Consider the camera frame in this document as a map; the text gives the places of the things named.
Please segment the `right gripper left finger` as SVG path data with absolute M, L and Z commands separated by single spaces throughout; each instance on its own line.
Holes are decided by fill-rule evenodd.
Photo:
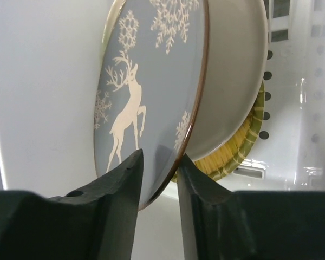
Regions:
M 0 259 L 130 259 L 143 170 L 139 149 L 64 197 L 0 191 Z

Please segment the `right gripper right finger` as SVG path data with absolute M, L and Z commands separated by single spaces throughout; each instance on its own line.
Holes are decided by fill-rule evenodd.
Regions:
M 178 168 L 185 259 L 325 259 L 325 192 L 232 192 Z

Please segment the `round woven bamboo mat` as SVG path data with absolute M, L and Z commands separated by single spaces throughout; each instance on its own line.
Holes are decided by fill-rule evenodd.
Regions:
M 261 130 L 265 106 L 265 87 L 261 84 L 253 107 L 237 132 L 220 148 L 194 164 L 217 181 L 232 173 L 246 159 Z

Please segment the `glass plate with deer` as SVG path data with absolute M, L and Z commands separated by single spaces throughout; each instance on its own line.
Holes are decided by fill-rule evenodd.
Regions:
M 103 32 L 94 113 L 99 176 L 144 153 L 139 209 L 174 176 L 204 90 L 207 1 L 114 1 Z

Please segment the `cream plate with branch motif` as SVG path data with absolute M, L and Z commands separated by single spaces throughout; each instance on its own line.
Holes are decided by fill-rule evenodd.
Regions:
M 186 154 L 199 160 L 239 130 L 260 89 L 268 51 L 263 1 L 209 1 L 210 39 L 203 96 Z

